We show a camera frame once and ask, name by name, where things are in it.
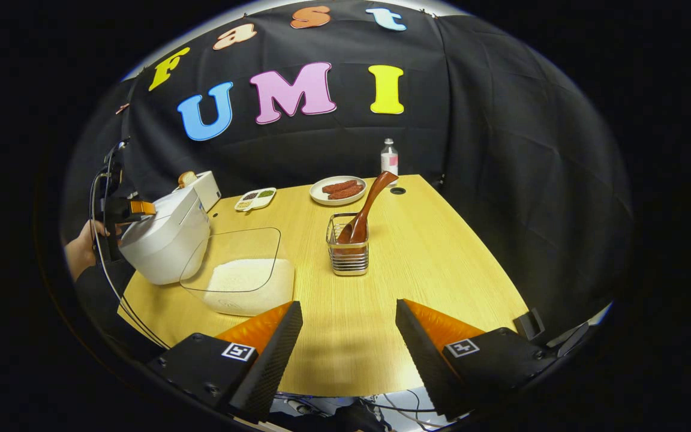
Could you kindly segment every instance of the foam letter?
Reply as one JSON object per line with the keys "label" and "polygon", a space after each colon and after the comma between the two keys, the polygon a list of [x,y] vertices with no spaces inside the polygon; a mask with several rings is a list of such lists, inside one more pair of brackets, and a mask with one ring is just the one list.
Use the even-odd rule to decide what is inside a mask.
{"label": "foam letter", "polygon": [[244,24],[239,25],[239,27],[228,30],[228,32],[223,33],[217,38],[217,42],[214,44],[212,49],[219,50],[224,49],[227,46],[232,46],[236,42],[244,42],[252,36],[257,35],[254,30],[254,25]]}
{"label": "foam letter", "polygon": [[290,22],[293,28],[319,27],[329,22],[329,8],[326,6],[314,6],[313,8],[302,8],[293,14],[294,20]]}
{"label": "foam letter", "polygon": [[402,30],[407,29],[406,25],[396,24],[396,22],[394,21],[394,18],[397,17],[398,19],[401,19],[401,16],[400,16],[400,14],[395,14],[395,13],[389,11],[389,9],[386,9],[386,8],[367,9],[367,13],[372,14],[375,17],[375,22],[377,22],[382,27],[387,28],[388,30],[396,30],[397,32],[401,32]]}
{"label": "foam letter", "polygon": [[178,112],[183,117],[186,134],[192,140],[208,140],[222,134],[231,123],[231,99],[228,90],[233,87],[232,82],[223,82],[208,91],[208,95],[215,99],[217,120],[212,125],[204,125],[199,112],[201,95],[191,96],[178,105]]}
{"label": "foam letter", "polygon": [[375,103],[369,106],[378,114],[401,114],[404,106],[398,103],[398,77],[404,71],[394,66],[373,65],[368,69],[375,76]]}
{"label": "foam letter", "polygon": [[185,55],[190,50],[191,49],[189,47],[184,47],[184,49],[181,49],[181,51],[173,54],[172,57],[167,58],[167,60],[156,65],[154,82],[151,83],[151,87],[148,88],[148,91],[154,90],[154,88],[156,88],[159,84],[167,81],[168,77],[170,77],[170,74],[167,72],[175,69],[178,66],[178,63],[181,62],[181,55]]}
{"label": "foam letter", "polygon": [[301,109],[302,113],[315,115],[333,112],[337,106],[329,100],[327,71],[330,68],[332,65],[326,61],[309,63],[300,69],[293,85],[286,82],[277,71],[267,71],[253,76],[250,82],[257,86],[257,96],[260,99],[260,115],[255,118],[255,122],[265,125],[282,117],[274,109],[274,100],[292,117],[303,95],[305,105]]}

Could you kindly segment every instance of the person's arm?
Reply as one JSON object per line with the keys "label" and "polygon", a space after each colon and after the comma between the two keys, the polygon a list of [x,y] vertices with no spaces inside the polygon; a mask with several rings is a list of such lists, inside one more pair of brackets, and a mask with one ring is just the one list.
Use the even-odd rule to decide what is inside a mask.
{"label": "person's arm", "polygon": [[[82,232],[79,233],[79,237],[71,240],[64,248],[65,259],[66,262],[68,262],[68,270],[71,271],[71,277],[74,279],[74,282],[79,279],[79,275],[87,270],[88,267],[92,267],[96,264],[95,254],[92,249],[95,241],[91,225],[93,222],[99,235],[103,237],[109,235],[102,222],[87,221],[82,228]],[[116,233],[117,235],[121,233],[119,227],[117,227]]]}

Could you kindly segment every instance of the blue letter u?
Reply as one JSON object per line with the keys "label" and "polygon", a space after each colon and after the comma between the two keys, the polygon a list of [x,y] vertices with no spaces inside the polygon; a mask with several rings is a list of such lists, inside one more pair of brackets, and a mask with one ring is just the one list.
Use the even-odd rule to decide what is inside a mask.
{"label": "blue letter u", "polygon": [[208,91],[208,95],[215,99],[217,107],[217,120],[212,125],[204,125],[199,112],[201,95],[191,96],[178,105],[178,112],[183,117],[183,126],[186,134],[192,140],[208,140],[222,134],[231,124],[231,100],[228,90],[233,87],[233,82],[223,82]]}

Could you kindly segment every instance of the water bottle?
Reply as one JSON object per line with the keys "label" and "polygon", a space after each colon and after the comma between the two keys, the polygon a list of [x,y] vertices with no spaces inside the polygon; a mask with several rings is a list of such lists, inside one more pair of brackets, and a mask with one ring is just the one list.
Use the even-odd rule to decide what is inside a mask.
{"label": "water bottle", "polygon": [[[398,151],[394,148],[392,139],[386,139],[384,144],[386,147],[380,153],[380,172],[387,170],[387,172],[398,175]],[[393,188],[396,184],[398,184],[398,180],[389,186]]]}

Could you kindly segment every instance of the transparent lid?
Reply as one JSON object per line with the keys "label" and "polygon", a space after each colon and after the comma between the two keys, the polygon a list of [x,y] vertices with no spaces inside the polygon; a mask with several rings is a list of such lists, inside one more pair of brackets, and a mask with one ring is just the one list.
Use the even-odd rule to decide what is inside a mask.
{"label": "transparent lid", "polygon": [[282,233],[274,227],[211,235],[191,255],[181,275],[181,286],[195,292],[258,290],[271,276],[292,267],[281,238]]}

